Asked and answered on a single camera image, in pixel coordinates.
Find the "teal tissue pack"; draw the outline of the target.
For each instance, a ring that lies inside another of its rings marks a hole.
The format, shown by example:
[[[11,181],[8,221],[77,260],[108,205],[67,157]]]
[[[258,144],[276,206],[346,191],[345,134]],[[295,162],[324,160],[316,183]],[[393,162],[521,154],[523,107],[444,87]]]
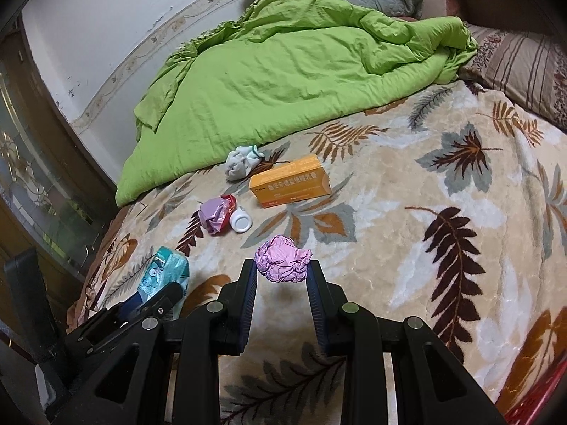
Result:
[[[177,250],[161,246],[146,266],[137,293],[146,303],[170,282],[177,282],[183,290],[181,300],[165,317],[168,321],[174,321],[180,317],[189,288],[189,259]]]

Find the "purple paper ball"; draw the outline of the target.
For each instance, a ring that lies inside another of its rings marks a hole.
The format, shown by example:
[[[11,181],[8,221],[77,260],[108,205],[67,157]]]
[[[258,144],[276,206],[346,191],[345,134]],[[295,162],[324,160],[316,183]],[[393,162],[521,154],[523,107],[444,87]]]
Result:
[[[274,283],[305,281],[311,259],[310,249],[297,248],[290,238],[283,235],[267,240],[254,256],[259,273]]]

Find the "purple foil wrapper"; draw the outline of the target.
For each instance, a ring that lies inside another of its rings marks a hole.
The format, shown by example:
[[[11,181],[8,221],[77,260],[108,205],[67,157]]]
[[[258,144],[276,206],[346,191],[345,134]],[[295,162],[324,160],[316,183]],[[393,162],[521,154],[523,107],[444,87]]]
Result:
[[[216,197],[202,203],[198,210],[201,226],[214,236],[221,233],[229,224],[237,207],[234,195]]]

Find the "orange medicine box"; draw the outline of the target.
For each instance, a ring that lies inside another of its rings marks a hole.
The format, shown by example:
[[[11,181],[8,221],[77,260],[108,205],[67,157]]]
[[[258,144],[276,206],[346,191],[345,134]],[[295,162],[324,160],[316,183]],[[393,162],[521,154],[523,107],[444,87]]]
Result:
[[[332,194],[330,178],[315,154],[252,176],[249,188],[264,208]]]

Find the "crumpled white green paper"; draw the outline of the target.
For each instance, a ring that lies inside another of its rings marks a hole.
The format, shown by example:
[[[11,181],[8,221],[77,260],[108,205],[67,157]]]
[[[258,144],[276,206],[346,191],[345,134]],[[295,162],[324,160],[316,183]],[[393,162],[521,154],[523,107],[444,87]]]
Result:
[[[228,153],[224,164],[226,180],[244,180],[264,159],[256,145],[236,147]]]

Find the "glass wooden door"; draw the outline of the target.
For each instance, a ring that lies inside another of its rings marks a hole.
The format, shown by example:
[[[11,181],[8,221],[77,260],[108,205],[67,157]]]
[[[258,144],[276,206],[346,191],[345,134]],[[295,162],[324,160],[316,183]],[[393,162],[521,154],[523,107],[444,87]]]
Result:
[[[59,321],[117,212],[113,196],[56,110],[16,20],[1,36],[1,260],[37,250]]]

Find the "leaf pattern blanket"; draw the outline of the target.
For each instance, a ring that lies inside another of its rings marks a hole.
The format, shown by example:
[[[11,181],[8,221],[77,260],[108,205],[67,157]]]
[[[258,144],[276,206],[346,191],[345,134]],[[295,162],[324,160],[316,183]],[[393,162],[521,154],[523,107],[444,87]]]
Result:
[[[132,295],[160,247],[189,259],[185,311],[237,279],[278,234],[326,279],[388,319],[422,318],[505,416],[566,361],[566,135],[499,91],[458,81],[264,148],[273,168],[310,154],[332,194],[263,208],[221,166],[121,211],[68,323]],[[253,225],[210,235],[198,210],[234,195]]]

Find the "red plastic basket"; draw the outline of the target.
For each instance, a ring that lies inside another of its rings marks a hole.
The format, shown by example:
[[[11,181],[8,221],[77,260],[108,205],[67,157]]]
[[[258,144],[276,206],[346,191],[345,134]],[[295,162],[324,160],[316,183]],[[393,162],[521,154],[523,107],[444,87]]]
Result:
[[[544,375],[520,399],[519,403],[505,414],[507,424],[536,424],[544,416],[545,407],[552,401],[566,373],[566,361],[552,365]]]

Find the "green quilt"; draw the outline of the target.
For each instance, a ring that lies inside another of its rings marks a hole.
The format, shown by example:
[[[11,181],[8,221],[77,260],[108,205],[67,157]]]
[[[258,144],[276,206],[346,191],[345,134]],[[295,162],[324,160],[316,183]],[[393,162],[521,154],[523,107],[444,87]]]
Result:
[[[183,43],[135,106],[118,205],[329,120],[445,85],[478,44],[455,16],[406,21],[347,0],[256,0]]]

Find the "striped beige pillow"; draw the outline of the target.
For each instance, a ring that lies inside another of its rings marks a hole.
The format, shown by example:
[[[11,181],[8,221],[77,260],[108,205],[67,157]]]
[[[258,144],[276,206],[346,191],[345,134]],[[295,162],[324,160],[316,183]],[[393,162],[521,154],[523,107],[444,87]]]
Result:
[[[477,55],[462,79],[505,93],[512,102],[566,130],[566,54],[549,35],[470,24]]]

